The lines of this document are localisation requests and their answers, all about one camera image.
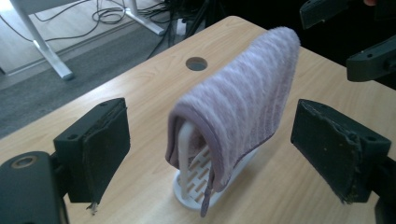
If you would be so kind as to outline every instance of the white plastic stand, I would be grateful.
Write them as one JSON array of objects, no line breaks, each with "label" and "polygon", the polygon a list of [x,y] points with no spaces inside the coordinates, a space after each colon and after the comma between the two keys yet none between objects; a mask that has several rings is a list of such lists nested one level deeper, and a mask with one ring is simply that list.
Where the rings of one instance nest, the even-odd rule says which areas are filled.
[{"label": "white plastic stand", "polygon": [[[194,125],[185,121],[178,135],[178,161],[179,171],[174,178],[174,193],[177,199],[186,207],[193,210],[200,210],[210,172],[210,151],[206,146],[192,161],[189,167],[189,139],[194,131]],[[233,183],[244,167],[256,154],[257,148],[247,154],[233,170],[233,175],[226,189]],[[213,192],[210,197],[211,207],[225,192]]]}]

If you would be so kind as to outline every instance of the wooden table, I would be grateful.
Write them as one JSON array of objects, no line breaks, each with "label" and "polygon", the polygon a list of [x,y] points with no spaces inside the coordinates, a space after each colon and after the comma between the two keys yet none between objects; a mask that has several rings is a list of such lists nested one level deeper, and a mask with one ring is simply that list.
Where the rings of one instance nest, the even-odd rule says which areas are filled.
[{"label": "wooden table", "polygon": [[[300,98],[318,101],[396,140],[396,91],[376,82],[347,81],[346,69],[301,48],[280,127],[205,218],[175,198],[176,169],[164,159],[167,117],[188,89],[214,74],[265,32],[229,17],[110,80],[0,141],[0,163],[26,151],[54,151],[52,140],[95,105],[125,97],[132,147],[111,181],[97,214],[70,203],[71,223],[375,223],[377,196],[341,204],[312,165],[290,143]],[[204,71],[185,62],[202,57]],[[396,159],[393,145],[389,156]]]}]

